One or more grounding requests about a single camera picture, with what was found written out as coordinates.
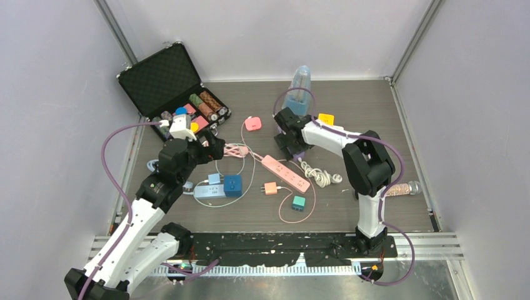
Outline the pink cube socket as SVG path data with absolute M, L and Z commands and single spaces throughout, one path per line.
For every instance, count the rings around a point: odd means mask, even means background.
M 257 116 L 250 116 L 244 121 L 246 131 L 257 131 L 262 128 L 261 118 Z

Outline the yellow cube socket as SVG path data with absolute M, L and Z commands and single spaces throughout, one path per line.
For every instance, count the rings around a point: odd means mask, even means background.
M 334 125 L 335 117 L 332 114 L 319 113 L 317 118 L 324 124 L 327 124 L 329 126 L 333 126 Z

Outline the dark blue cube socket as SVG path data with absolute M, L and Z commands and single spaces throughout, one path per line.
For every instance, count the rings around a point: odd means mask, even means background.
M 224 176 L 223 191 L 227 198 L 238 198 L 243 195 L 242 177 L 239 174 Z

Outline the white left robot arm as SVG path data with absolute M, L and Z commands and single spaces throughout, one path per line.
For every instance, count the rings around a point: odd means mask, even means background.
M 140 244 L 183 194 L 196 166 L 220 160 L 225 140 L 205 132 L 199 138 L 166 141 L 158 155 L 158 169 L 140 185 L 135 200 L 108 242 L 82 269 L 72 268 L 64 278 L 72 299 L 129 299 L 152 271 L 169 258 L 186 258 L 192 249 L 191 232 L 170 222 L 143 250 Z

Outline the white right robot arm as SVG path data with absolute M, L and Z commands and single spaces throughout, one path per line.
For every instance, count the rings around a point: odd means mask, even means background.
M 356 247 L 364 256 L 375 255 L 388 233 L 384 224 L 384 192 L 396 171 L 379 136 L 374 131 L 364 134 L 345 131 L 311 115 L 297 116 L 288 107 L 273 118 L 281 130 L 274 140 L 288 159 L 314 146 L 343 159 L 347 179 L 359 203 Z

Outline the light blue charger plug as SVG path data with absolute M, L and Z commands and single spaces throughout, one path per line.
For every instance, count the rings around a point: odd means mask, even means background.
M 222 183 L 222 177 L 219 173 L 209 174 L 207 176 L 207 183 L 210 185 L 217 185 Z

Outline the orange pink charger plug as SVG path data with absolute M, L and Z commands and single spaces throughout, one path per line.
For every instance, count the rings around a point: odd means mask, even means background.
M 276 182 L 266 182 L 261 188 L 261 191 L 267 196 L 276 195 L 278 193 L 278 190 L 279 188 Z

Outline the teal charger plug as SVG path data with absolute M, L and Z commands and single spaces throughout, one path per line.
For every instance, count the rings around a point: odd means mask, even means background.
M 304 211 L 306 205 L 306 198 L 301 196 L 294 196 L 291 207 L 295 211 Z

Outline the pink power strip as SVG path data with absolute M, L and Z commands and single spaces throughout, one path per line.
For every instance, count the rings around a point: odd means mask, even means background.
M 265 169 L 302 194 L 304 194 L 311 186 L 308 180 L 290 170 L 287 166 L 283 165 L 272 156 L 264 156 L 261 164 Z

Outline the blue wrapped metronome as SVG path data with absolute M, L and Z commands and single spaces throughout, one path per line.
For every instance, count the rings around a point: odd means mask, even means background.
M 295 115 L 305 116 L 311 103 L 310 94 L 303 90 L 311 88 L 311 71 L 308 66 L 297 68 L 289 88 L 291 91 L 286 93 L 282 109 L 289 108 Z

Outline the light blue power strip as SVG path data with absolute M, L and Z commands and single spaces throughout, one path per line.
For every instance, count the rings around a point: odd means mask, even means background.
M 193 196 L 198 200 L 226 197 L 223 184 L 197 185 L 194 188 Z

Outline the black chip case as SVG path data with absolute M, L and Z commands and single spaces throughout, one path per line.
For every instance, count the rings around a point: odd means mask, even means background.
M 197 135 L 215 131 L 232 115 L 231 109 L 205 86 L 181 41 L 126 68 L 117 81 L 141 116 L 169 119 L 185 108 L 198 125 Z

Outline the glittery small cylinder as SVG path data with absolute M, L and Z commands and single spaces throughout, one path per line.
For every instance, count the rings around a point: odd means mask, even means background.
M 418 181 L 409 181 L 394 185 L 387 193 L 387 197 L 417 195 L 422 193 L 421 185 Z

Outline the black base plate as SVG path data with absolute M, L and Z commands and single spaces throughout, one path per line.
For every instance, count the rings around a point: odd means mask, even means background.
M 338 232 L 276 232 L 276 233 L 194 233 L 185 240 L 184 250 L 174 259 L 196 261 L 207 266 L 218 260 L 219 266 L 293 266 L 304 257 L 309 267 L 346 266 L 351 259 L 379 261 L 396 258 L 397 248 L 392 236 L 375 250 L 361 250 L 354 234 Z

